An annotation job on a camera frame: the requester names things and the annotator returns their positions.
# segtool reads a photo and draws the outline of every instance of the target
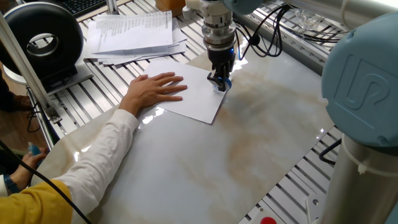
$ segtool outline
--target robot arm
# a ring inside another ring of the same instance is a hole
[[[232,11],[249,14],[254,11],[262,0],[186,0],[183,15],[190,19],[194,10],[203,14],[203,42],[206,45],[208,57],[213,64],[213,72],[207,79],[218,88],[226,91],[231,88],[229,73],[235,60],[234,44],[236,25],[233,22]]]
[[[263,0],[185,0],[183,15],[191,19],[194,10],[203,14],[203,41],[213,72],[208,80],[219,91],[230,86],[229,73],[235,60],[234,44],[236,25],[233,12],[249,14],[256,10]],[[308,9],[321,16],[333,19],[355,28],[383,14],[398,11],[398,3],[391,0],[285,0],[302,9]]]

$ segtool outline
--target white marble table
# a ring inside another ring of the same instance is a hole
[[[211,67],[206,54],[188,64]],[[94,223],[237,223],[333,126],[320,77],[285,53],[249,51],[232,77],[213,125],[157,107],[141,114]],[[61,139],[39,171],[65,173],[111,112]]]

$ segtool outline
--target person's arm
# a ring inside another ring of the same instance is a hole
[[[66,174],[56,178],[69,188],[72,201],[84,213],[90,213],[103,198],[106,188],[113,180],[123,157],[132,143],[132,134],[138,127],[138,111],[160,101],[179,101],[180,96],[165,95],[185,90],[186,86],[165,86],[181,81],[174,73],[164,73],[153,78],[139,76],[130,84],[119,109],[103,126],[93,145],[84,153]],[[73,212],[72,223],[80,220]]]

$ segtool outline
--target floor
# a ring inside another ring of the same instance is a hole
[[[2,72],[2,77],[9,85],[10,90],[16,95],[26,95],[26,87],[24,85],[16,84]],[[26,152],[28,142],[32,142],[40,147],[47,147],[42,130],[34,133],[27,131],[29,119],[27,115],[29,112],[15,112],[7,113],[0,111],[0,139],[11,149]],[[30,130],[38,129],[39,122],[37,118],[32,120]]]

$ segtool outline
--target blue object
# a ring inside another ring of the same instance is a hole
[[[222,0],[222,2],[229,10],[240,15],[247,15],[256,10],[263,0]]]
[[[7,186],[8,190],[10,190],[12,194],[19,193],[17,185],[14,183],[14,181],[11,180],[10,176],[8,174],[4,174],[3,177],[4,183]]]
[[[330,118],[354,141],[397,154],[398,13],[351,31],[323,69]]]
[[[33,156],[39,155],[40,153],[42,153],[42,151],[40,151],[39,147],[37,147],[36,145],[33,145],[31,142],[29,142],[29,148],[28,151],[32,153]],[[41,165],[43,161],[39,161],[37,163],[37,167],[39,165]]]
[[[388,217],[385,224],[397,224],[398,223],[398,203],[396,204],[395,208],[392,209],[390,216]]]

